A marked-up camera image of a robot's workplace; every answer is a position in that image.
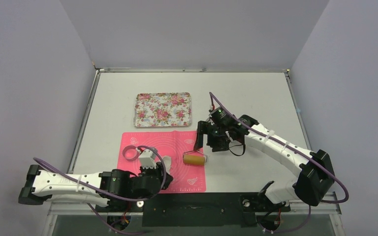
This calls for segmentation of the white dough piece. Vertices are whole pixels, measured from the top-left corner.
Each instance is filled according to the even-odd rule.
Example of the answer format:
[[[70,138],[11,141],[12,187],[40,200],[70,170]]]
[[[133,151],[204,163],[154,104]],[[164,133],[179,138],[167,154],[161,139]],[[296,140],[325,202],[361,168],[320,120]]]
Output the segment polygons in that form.
[[[164,166],[167,172],[170,172],[171,164],[172,164],[172,158],[170,156],[164,156],[162,158],[164,162]]]

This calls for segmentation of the wooden dough roller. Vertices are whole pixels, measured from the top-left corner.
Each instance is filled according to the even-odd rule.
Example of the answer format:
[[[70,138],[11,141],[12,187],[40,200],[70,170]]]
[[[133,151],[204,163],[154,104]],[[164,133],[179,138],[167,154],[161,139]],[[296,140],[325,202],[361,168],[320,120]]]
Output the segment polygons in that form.
[[[208,156],[203,152],[203,148],[186,151],[182,155],[183,163],[192,166],[205,166]]]

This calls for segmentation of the metal ring cutter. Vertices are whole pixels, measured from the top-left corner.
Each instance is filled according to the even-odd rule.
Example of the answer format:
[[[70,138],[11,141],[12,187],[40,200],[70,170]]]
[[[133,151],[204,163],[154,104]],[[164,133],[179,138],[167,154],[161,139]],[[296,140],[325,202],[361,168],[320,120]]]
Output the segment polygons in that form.
[[[126,146],[122,151],[123,158],[128,162],[135,161],[140,155],[140,150],[133,145]]]

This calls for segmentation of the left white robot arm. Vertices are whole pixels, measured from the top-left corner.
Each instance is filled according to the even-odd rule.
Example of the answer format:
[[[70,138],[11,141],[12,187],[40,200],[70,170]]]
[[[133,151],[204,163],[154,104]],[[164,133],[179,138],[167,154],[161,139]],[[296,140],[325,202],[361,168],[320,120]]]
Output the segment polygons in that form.
[[[125,209],[127,202],[145,201],[173,181],[169,170],[160,162],[140,173],[113,169],[84,175],[51,172],[40,165],[30,165],[18,203],[38,206],[44,202],[86,203],[114,211]]]

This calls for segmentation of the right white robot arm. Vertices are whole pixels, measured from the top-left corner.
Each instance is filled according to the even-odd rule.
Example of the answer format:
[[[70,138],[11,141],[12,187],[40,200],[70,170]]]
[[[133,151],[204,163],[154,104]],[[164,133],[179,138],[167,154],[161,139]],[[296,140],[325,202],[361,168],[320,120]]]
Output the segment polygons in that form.
[[[229,151],[230,143],[254,148],[292,172],[295,179],[283,187],[269,181],[259,192],[258,203],[264,210],[291,200],[317,206],[334,183],[334,171],[327,152],[298,147],[265,128],[256,119],[242,115],[234,119],[223,108],[210,111],[207,121],[199,121],[193,149],[207,145],[212,152]]]

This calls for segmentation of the pink silicone baking mat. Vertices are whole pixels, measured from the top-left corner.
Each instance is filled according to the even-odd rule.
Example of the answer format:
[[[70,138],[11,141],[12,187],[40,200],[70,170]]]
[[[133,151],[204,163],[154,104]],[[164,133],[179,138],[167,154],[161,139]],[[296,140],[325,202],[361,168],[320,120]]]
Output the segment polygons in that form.
[[[122,151],[126,146],[155,147],[161,156],[170,156],[172,164],[170,174],[174,180],[162,194],[203,193],[206,191],[206,174],[204,166],[192,166],[183,163],[182,155],[192,150],[196,138],[195,131],[169,132],[125,132],[122,134],[117,168],[140,173],[140,162],[126,161]]]

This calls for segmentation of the floral tray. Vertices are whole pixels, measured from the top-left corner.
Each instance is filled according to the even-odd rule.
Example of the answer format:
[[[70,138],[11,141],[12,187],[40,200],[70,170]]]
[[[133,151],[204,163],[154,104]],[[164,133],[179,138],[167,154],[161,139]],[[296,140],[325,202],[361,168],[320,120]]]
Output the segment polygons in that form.
[[[190,126],[191,102],[189,92],[139,93],[133,124],[137,128]]]

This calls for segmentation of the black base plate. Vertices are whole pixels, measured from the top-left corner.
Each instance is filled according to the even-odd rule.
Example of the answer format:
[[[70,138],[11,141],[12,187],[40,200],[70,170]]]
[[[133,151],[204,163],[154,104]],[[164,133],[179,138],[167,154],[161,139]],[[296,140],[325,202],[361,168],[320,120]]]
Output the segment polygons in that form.
[[[101,213],[142,214],[144,227],[252,227],[256,213],[289,212],[287,203],[273,204],[256,192],[159,194],[138,207],[135,203],[100,207]]]

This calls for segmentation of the aluminium front rail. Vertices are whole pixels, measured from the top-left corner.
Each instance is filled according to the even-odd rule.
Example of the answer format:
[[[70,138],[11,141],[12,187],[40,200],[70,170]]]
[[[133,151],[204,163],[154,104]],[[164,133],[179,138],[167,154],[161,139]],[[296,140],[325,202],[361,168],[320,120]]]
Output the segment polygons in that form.
[[[335,192],[328,192],[328,194],[324,197],[324,200],[336,200],[336,193]],[[308,206],[299,201],[299,200],[292,200],[289,202],[290,210],[283,211],[283,215],[306,215],[308,213]],[[323,215],[330,215],[330,214],[341,214],[341,209],[339,204],[328,204],[328,203],[320,203],[318,206],[311,207],[311,214],[323,214]],[[98,213],[101,216],[119,216],[122,215],[123,212],[102,212],[98,210]],[[48,211],[47,216],[59,216],[59,215],[70,215],[70,216],[88,216],[88,215],[95,215],[94,212],[87,204],[81,203],[51,203],[50,209]],[[127,211],[126,215],[136,215],[142,216],[143,211],[134,210],[134,211]]]

